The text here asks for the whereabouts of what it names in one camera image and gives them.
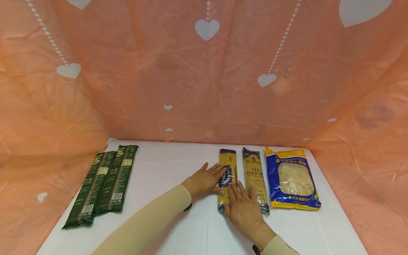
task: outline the finger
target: finger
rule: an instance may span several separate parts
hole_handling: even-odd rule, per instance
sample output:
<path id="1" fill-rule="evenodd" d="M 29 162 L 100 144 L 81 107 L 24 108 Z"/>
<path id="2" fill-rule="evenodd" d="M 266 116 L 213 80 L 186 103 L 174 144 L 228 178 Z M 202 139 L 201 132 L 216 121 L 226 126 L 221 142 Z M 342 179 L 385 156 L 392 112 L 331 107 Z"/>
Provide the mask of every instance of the finger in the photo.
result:
<path id="1" fill-rule="evenodd" d="M 237 185 L 236 185 L 235 183 L 231 183 L 230 186 L 231 186 L 231 188 L 232 188 L 232 191 L 234 192 L 234 195 L 235 195 L 236 199 L 237 199 L 237 200 L 242 199 L 241 192 L 238 190 Z"/>
<path id="2" fill-rule="evenodd" d="M 253 183 L 251 184 L 249 197 L 251 198 L 252 201 L 258 202 L 257 198 L 256 198 L 255 184 L 253 184 Z"/>
<path id="3" fill-rule="evenodd" d="M 210 172 L 211 172 L 213 175 L 216 175 L 216 174 L 217 174 L 218 172 L 220 172 L 221 169 L 223 169 L 223 168 L 224 168 L 223 165 L 218 164 L 218 166 L 215 167 L 215 168 L 213 168 L 213 169 L 211 169 Z"/>
<path id="4" fill-rule="evenodd" d="M 205 171 L 205 170 L 207 170 L 207 167 L 208 167 L 208 162 L 205 162 L 204 165 L 200 168 L 199 171 Z"/>
<path id="5" fill-rule="evenodd" d="M 225 171 L 227 171 L 227 168 L 223 168 L 223 169 L 221 169 L 221 171 L 220 172 L 218 172 L 216 175 L 215 175 L 215 178 L 217 179 L 217 181 L 219 180 L 219 179 L 221 179 L 221 177 L 222 177 L 222 175 L 225 173 Z"/>
<path id="6" fill-rule="evenodd" d="M 220 187 L 214 187 L 211 189 L 211 192 L 215 193 L 215 194 L 220 194 L 220 195 L 224 195 L 225 192 L 222 188 Z"/>
<path id="7" fill-rule="evenodd" d="M 232 190 L 232 184 L 228 185 L 227 191 L 228 191 L 228 196 L 230 199 L 231 203 L 234 203 L 237 201 L 237 198 L 235 197 L 234 191 Z"/>
<path id="8" fill-rule="evenodd" d="M 245 198 L 245 199 L 249 199 L 248 193 L 246 192 L 246 190 L 245 190 L 245 188 L 242 185 L 240 180 L 237 181 L 237 185 L 238 185 L 238 188 L 239 188 L 239 190 L 241 192 L 242 197 Z"/>
<path id="9" fill-rule="evenodd" d="M 219 163 L 216 163 L 215 165 L 213 165 L 211 168 L 209 168 L 207 171 L 212 171 L 214 170 L 217 166 L 219 166 Z"/>
<path id="10" fill-rule="evenodd" d="M 227 215 L 228 218 L 231 215 L 231 207 L 227 203 L 224 204 L 224 213 L 225 215 Z"/>

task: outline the woman's right hand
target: woman's right hand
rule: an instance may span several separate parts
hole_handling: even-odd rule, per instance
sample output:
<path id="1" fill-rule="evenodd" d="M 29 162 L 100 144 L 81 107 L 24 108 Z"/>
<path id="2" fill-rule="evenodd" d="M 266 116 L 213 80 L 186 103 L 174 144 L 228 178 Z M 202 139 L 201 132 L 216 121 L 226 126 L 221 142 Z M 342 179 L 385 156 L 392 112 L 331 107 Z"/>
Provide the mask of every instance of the woman's right hand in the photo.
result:
<path id="1" fill-rule="evenodd" d="M 265 223 L 255 194 L 251 186 L 250 194 L 246 192 L 240 181 L 237 185 L 228 186 L 230 204 L 224 204 L 225 214 L 232 224 L 263 251 L 267 244 L 276 236 L 275 232 Z"/>

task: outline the plastic packaging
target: plastic packaging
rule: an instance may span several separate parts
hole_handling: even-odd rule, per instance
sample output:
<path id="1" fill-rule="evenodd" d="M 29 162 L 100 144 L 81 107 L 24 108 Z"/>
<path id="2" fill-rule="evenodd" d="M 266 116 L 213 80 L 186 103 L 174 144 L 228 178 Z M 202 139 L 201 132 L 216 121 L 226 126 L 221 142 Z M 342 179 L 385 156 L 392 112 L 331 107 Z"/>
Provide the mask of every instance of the plastic packaging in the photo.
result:
<path id="1" fill-rule="evenodd" d="M 259 151 L 250 151 L 244 147 L 242 148 L 242 159 L 244 162 L 246 190 L 249 190 L 251 184 L 255 185 L 256 198 L 261 212 L 269 215 L 268 195 L 266 194 Z"/>
<path id="2" fill-rule="evenodd" d="M 77 226 L 92 225 L 95 216 L 95 208 L 101 197 L 106 174 L 112 166 L 116 151 L 98 153 L 93 160 L 91 169 L 82 184 L 75 200 L 74 206 L 69 213 L 68 219 L 62 229 Z"/>
<path id="3" fill-rule="evenodd" d="M 137 145 L 119 145 L 113 166 L 108 172 L 95 215 L 102 215 L 108 212 L 122 212 L 132 172 L 133 158 L 138 148 L 139 146 Z"/>
<path id="4" fill-rule="evenodd" d="M 266 147 L 272 207 L 319 210 L 321 203 L 303 149 L 274 152 Z"/>
<path id="5" fill-rule="evenodd" d="M 225 166 L 226 171 L 218 182 L 218 186 L 224 190 L 224 195 L 218 195 L 218 212 L 225 216 L 224 203 L 229 202 L 227 187 L 237 182 L 237 152 L 221 149 L 219 163 Z"/>

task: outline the barcode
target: barcode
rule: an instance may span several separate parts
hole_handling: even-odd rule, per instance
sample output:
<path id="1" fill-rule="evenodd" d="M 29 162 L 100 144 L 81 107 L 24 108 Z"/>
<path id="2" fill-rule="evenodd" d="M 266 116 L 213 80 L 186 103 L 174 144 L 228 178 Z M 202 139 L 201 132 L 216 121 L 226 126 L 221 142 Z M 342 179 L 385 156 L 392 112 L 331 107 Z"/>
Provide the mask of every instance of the barcode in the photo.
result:
<path id="1" fill-rule="evenodd" d="M 82 208 L 82 212 L 81 212 L 81 213 L 89 213 L 89 212 L 92 212 L 92 209 L 93 209 L 93 204 L 84 206 L 84 207 Z"/>
<path id="2" fill-rule="evenodd" d="M 123 193 L 113 193 L 113 194 L 112 194 L 112 199 L 111 199 L 111 200 L 118 200 L 118 199 L 122 199 L 122 195 L 123 195 Z"/>

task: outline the pink curtain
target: pink curtain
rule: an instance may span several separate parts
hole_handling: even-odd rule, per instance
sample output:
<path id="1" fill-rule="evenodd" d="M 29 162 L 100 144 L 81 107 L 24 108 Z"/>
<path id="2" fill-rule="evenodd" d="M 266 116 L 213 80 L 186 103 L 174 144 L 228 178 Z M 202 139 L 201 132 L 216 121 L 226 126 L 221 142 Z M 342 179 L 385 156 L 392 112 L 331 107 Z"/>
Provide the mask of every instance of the pink curtain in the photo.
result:
<path id="1" fill-rule="evenodd" d="M 406 253 L 407 9 L 3 0 L 0 253 L 39 249 L 109 137 L 310 148 L 368 252 Z"/>

